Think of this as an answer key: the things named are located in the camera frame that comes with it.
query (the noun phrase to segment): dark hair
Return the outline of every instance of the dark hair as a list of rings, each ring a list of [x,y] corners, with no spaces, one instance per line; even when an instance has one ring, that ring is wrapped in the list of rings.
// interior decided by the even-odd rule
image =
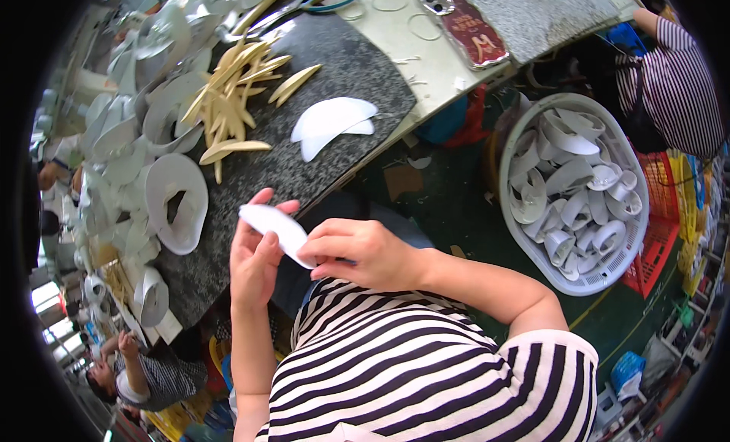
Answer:
[[[122,415],[135,425],[140,426],[140,418],[132,415],[132,412],[129,411],[129,409],[122,409]]]
[[[103,402],[106,402],[107,404],[116,404],[117,397],[115,395],[106,393],[105,388],[99,385],[98,382],[93,377],[91,377],[91,375],[89,375],[89,372],[91,372],[91,369],[86,371],[86,381],[89,383],[89,388],[91,388],[91,392],[93,392],[97,398],[99,398]]]

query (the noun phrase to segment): plastic stool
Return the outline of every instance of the plastic stool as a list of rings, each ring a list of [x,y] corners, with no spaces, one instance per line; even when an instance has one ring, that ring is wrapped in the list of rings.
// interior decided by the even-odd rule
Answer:
[[[606,390],[598,395],[598,405],[596,406],[596,423],[597,428],[603,430],[613,423],[621,415],[623,408],[616,398],[611,385],[606,382]]]

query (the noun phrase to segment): scissors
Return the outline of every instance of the scissors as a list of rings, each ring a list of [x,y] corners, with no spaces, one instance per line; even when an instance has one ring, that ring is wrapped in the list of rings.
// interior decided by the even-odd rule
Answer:
[[[269,17],[260,21],[257,25],[251,27],[248,37],[258,38],[273,28],[278,27],[286,20],[287,17],[291,18],[293,15],[301,11],[307,11],[308,13],[330,13],[349,5],[355,0],[342,0],[341,2],[333,3],[332,5],[323,5],[323,1],[324,0],[294,0],[280,11],[271,14]]]

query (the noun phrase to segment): green floor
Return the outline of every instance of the green floor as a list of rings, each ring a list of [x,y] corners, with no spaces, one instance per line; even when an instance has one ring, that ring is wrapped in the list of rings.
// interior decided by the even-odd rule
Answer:
[[[500,100],[506,104],[509,96],[510,93]],[[501,112],[497,98],[488,96],[488,102],[493,107],[486,111],[487,127]],[[421,170],[424,189],[402,193],[392,202],[383,167],[405,160],[407,146],[399,142],[363,168],[344,190],[365,194],[370,200],[412,218],[441,251],[449,253],[450,247],[456,245],[468,259],[520,271],[552,288],[510,235],[497,201],[490,204],[485,200],[487,189],[479,172],[483,145],[484,141],[480,141],[460,148],[434,149],[432,163]],[[568,324],[580,318],[572,330],[598,351],[599,392],[609,380],[616,360],[628,350],[641,355],[649,337],[668,317],[672,301],[682,297],[681,276],[675,266],[679,242],[674,245],[658,284],[646,300],[621,283],[606,295],[604,291],[588,297],[571,297],[556,292]],[[496,342],[506,339],[505,325],[478,311],[474,315],[479,326]]]

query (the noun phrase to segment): woman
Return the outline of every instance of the woman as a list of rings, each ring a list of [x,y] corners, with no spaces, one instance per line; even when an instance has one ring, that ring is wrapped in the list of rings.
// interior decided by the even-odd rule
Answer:
[[[720,113],[697,43],[685,29],[649,10],[635,10],[634,20],[656,40],[653,51],[628,56],[589,37],[568,49],[578,69],[639,152],[676,148],[714,157],[727,140],[727,118]]]
[[[86,372],[86,380],[96,397],[109,404],[118,399],[141,410],[163,410],[205,386],[208,373],[200,360],[201,347],[193,327],[181,332],[169,348],[160,346],[155,357],[144,356],[136,338],[122,331],[102,346],[102,360]],[[109,365],[107,357],[116,351],[119,355]]]
[[[260,191],[251,203],[264,203]],[[278,205],[285,213],[296,200]],[[276,367],[267,302],[282,252],[239,220],[231,248],[235,440],[585,440],[598,355],[543,284],[333,218],[299,250],[318,281]],[[509,325],[497,346],[464,303]]]

